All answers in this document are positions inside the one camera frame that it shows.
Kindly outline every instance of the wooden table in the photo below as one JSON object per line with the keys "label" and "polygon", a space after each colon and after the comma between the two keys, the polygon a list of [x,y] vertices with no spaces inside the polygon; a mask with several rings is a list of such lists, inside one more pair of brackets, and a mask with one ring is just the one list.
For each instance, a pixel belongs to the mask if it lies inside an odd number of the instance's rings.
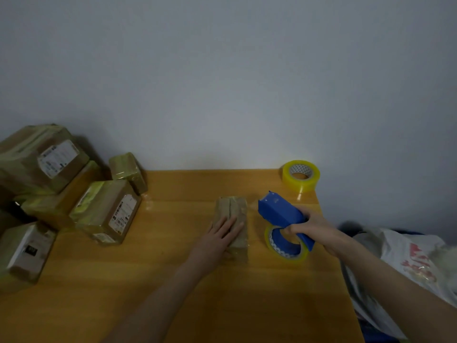
{"label": "wooden table", "polygon": [[249,264],[219,266],[187,298],[167,342],[363,342],[339,261],[314,247],[300,265],[269,251],[256,202],[268,190],[297,197],[278,170],[151,171],[124,243],[100,247],[58,235],[39,283],[0,295],[2,342],[98,342],[170,277],[207,228],[219,196],[248,200]]}

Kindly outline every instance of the person's left hand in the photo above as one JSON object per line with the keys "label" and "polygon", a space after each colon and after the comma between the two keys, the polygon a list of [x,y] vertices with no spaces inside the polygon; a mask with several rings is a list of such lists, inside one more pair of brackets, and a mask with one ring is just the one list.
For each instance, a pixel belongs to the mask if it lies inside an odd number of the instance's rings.
{"label": "person's left hand", "polygon": [[214,271],[227,246],[243,229],[244,224],[241,223],[228,232],[235,221],[236,216],[230,220],[223,217],[216,224],[210,224],[209,229],[192,248],[186,264],[196,268],[202,277]]}

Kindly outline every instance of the forearm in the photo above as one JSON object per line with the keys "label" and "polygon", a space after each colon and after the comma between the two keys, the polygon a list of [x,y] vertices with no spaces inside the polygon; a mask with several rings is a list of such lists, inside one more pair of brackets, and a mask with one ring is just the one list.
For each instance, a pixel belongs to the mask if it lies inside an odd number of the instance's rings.
{"label": "forearm", "polygon": [[201,278],[192,265],[182,264],[174,276],[149,295],[103,343],[162,342],[175,314]]}
{"label": "forearm", "polygon": [[336,253],[411,342],[455,340],[456,308],[397,272],[353,239],[341,243]]}

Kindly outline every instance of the blue tape dispenser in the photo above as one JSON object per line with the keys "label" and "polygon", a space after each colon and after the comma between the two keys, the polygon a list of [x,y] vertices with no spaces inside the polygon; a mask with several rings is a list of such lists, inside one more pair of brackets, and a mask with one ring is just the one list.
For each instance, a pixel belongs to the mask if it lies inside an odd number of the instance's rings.
{"label": "blue tape dispenser", "polygon": [[281,229],[291,224],[300,224],[308,220],[307,217],[288,201],[275,192],[268,194],[259,200],[259,214],[272,226],[265,231],[265,242],[268,248],[280,256],[301,261],[314,247],[314,240],[305,234],[297,234],[299,244],[289,242],[282,234]]}

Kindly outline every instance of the wall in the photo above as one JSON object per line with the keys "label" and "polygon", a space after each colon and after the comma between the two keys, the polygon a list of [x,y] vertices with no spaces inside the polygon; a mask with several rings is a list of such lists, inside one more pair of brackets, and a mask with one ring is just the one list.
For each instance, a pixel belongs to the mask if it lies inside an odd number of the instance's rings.
{"label": "wall", "polygon": [[335,222],[457,242],[455,0],[1,0],[4,137],[149,169],[307,159]]}

